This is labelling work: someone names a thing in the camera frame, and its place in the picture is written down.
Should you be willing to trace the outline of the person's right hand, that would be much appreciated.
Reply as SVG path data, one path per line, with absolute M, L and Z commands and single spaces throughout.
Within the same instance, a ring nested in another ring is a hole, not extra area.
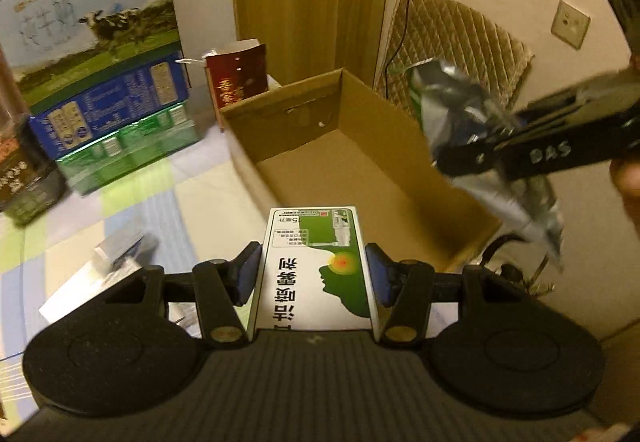
M 640 163 L 638 158 L 616 159 L 610 164 L 611 180 L 629 220 L 640 235 Z

